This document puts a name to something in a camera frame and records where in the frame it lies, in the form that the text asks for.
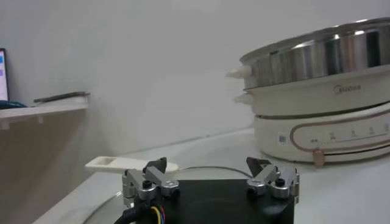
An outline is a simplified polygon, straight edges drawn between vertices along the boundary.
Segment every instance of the white shelf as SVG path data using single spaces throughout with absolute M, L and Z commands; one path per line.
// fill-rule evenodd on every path
M 33 117 L 38 119 L 38 123 L 43 123 L 44 116 L 85 110 L 87 108 L 88 101 L 86 97 L 73 97 L 42 103 L 36 107 L 0 110 L 0 129 L 8 130 L 10 123 L 26 121 Z

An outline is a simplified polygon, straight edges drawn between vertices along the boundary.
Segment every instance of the stainless steel pot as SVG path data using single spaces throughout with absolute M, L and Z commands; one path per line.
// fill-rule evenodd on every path
M 390 18 L 362 20 L 279 41 L 244 55 L 245 88 L 390 65 Z

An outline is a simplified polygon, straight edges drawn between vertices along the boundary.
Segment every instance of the monitor screen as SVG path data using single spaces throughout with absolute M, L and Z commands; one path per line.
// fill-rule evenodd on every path
M 0 100 L 8 100 L 7 70 L 5 70 L 4 49 L 0 49 Z

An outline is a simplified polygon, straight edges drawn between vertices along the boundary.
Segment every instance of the white wall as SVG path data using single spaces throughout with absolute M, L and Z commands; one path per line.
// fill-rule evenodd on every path
M 82 165 L 97 155 L 249 125 L 249 108 L 231 100 L 243 84 L 224 79 L 246 52 L 389 15 L 388 0 L 0 1 L 0 47 L 8 49 L 13 99 L 92 93 L 86 114 L 0 132 L 7 160 L 1 170 L 14 168 L 0 179 L 1 213 L 8 214 L 0 223 L 37 218 L 88 175 Z M 12 163 L 20 155 L 23 164 Z M 20 196 L 15 186 L 28 194 Z M 14 195 L 12 206 L 2 200 L 8 195 Z

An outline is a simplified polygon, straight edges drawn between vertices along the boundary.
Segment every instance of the white handle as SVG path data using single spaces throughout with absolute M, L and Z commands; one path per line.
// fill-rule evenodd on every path
M 122 174 L 127 169 L 142 170 L 148 162 L 146 160 L 132 158 L 99 156 L 87 163 L 85 168 L 93 172 Z M 165 172 L 169 173 L 178 169 L 178 165 L 167 163 Z
M 243 103 L 246 105 L 251 105 L 255 102 L 255 98 L 249 93 L 244 93 L 244 94 L 234 98 L 234 102 Z
M 252 75 L 252 67 L 249 65 L 242 65 L 238 69 L 231 70 L 226 74 L 226 77 L 243 79 Z

